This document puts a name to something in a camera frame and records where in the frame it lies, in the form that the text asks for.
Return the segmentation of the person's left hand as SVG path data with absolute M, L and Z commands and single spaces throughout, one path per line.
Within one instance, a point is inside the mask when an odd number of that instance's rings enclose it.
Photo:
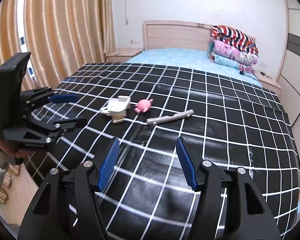
M 25 158 L 30 152 L 25 150 L 16 150 L 9 143 L 7 143 L 4 139 L 0 139 L 0 150 L 14 158 Z

